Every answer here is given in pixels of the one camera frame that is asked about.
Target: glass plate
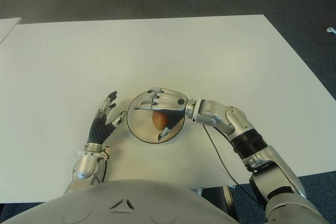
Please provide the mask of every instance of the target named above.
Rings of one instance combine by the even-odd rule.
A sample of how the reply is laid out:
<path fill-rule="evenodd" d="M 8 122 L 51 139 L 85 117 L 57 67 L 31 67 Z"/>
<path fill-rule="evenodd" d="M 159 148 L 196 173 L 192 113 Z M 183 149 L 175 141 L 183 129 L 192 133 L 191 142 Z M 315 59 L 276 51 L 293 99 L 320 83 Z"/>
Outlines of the glass plate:
<path fill-rule="evenodd" d="M 130 131 L 135 137 L 141 141 L 159 144 L 167 142 L 176 136 L 184 124 L 184 118 L 182 118 L 179 123 L 172 129 L 172 131 L 165 137 L 158 140 L 160 131 L 158 131 L 152 122 L 153 112 L 150 110 L 135 110 L 137 106 L 140 105 L 142 101 L 150 100 L 152 93 L 143 92 L 139 94 L 130 104 L 127 111 L 127 125 Z"/>

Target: white tabletop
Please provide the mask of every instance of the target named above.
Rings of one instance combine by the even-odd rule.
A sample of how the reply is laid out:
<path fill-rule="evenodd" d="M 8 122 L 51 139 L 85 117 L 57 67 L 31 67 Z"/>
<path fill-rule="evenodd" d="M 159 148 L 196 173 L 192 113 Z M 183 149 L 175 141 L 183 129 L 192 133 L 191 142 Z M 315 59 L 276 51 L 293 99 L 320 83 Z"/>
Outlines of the white tabletop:
<path fill-rule="evenodd" d="M 113 90 L 113 116 L 150 87 L 236 106 L 298 176 L 336 168 L 335 100 L 263 15 L 17 25 L 0 53 L 1 202 L 61 195 Z M 247 183 L 232 147 L 209 131 Z M 163 144 L 139 141 L 126 123 L 106 144 L 109 180 L 232 184 L 202 126 L 188 120 Z"/>
<path fill-rule="evenodd" d="M 4 18 L 0 19 L 0 43 L 12 31 L 14 26 L 20 23 L 21 18 Z"/>

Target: black cable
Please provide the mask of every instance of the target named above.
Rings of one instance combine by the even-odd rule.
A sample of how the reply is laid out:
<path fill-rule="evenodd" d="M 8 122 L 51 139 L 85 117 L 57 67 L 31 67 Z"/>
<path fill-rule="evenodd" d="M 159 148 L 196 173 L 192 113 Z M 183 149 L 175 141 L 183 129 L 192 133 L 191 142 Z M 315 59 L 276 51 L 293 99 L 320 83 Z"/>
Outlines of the black cable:
<path fill-rule="evenodd" d="M 103 174 L 103 178 L 101 179 L 102 182 L 104 182 L 105 180 L 106 170 L 107 170 L 107 160 L 105 160 L 104 174 Z"/>
<path fill-rule="evenodd" d="M 251 200 L 253 200 L 259 207 L 261 207 L 261 208 L 263 209 L 262 205 L 259 204 L 259 202 L 256 201 L 256 200 L 252 197 L 251 194 L 249 194 L 247 191 L 245 191 L 245 190 L 242 188 L 242 186 L 241 186 L 240 184 L 238 184 L 238 182 L 233 178 L 233 176 L 231 175 L 231 173 L 227 170 L 227 168 L 226 168 L 226 166 L 224 165 L 224 162 L 223 162 L 223 160 L 222 160 L 222 158 L 221 158 L 221 156 L 220 156 L 220 154 L 219 154 L 219 152 L 218 152 L 218 150 L 217 150 L 217 147 L 216 147 L 216 145 L 214 144 L 214 141 L 212 141 L 212 139 L 211 139 L 211 137 L 210 137 L 210 134 L 209 134 L 208 130 L 206 129 L 206 127 L 204 126 L 204 124 L 202 124 L 202 125 L 203 125 L 203 128 L 204 128 L 206 134 L 208 135 L 208 137 L 209 137 L 209 139 L 210 139 L 212 145 L 214 146 L 214 148 L 215 148 L 215 150 L 216 150 L 216 152 L 217 152 L 217 155 L 218 155 L 218 157 L 219 157 L 220 162 L 222 163 L 222 165 L 223 165 L 225 171 L 228 173 L 228 175 L 230 176 L 230 178 L 237 184 L 237 186 L 238 186 L 241 190 L 244 191 L 244 193 L 246 193 L 247 196 L 249 196 L 249 197 L 251 198 Z M 221 134 L 223 137 L 225 137 L 225 138 L 228 140 L 228 138 L 227 138 L 226 135 L 224 135 L 221 131 L 219 131 L 219 132 L 220 132 L 220 134 Z"/>

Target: brown egg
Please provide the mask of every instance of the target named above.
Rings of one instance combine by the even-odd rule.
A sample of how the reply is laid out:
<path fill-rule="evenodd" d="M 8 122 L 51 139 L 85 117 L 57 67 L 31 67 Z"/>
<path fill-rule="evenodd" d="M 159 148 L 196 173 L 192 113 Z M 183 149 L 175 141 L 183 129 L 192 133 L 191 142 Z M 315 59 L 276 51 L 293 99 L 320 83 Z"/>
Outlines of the brown egg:
<path fill-rule="evenodd" d="M 154 111 L 152 114 L 152 121 L 155 128 L 158 131 L 162 131 L 163 128 L 167 125 L 168 116 L 160 112 Z"/>

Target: gray carpet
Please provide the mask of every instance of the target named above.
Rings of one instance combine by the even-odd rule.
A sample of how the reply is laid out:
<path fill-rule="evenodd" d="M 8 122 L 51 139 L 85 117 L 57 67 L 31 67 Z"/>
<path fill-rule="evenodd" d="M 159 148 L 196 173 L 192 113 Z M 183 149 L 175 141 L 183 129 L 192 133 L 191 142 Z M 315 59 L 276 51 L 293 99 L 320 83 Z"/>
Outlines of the gray carpet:
<path fill-rule="evenodd" d="M 264 14 L 336 98 L 336 0 L 0 0 L 0 18 L 23 23 Z M 309 199 L 336 223 L 336 172 L 302 178 Z M 262 223 L 239 188 L 233 190 L 242 223 Z M 32 205 L 1 205 L 0 221 Z"/>

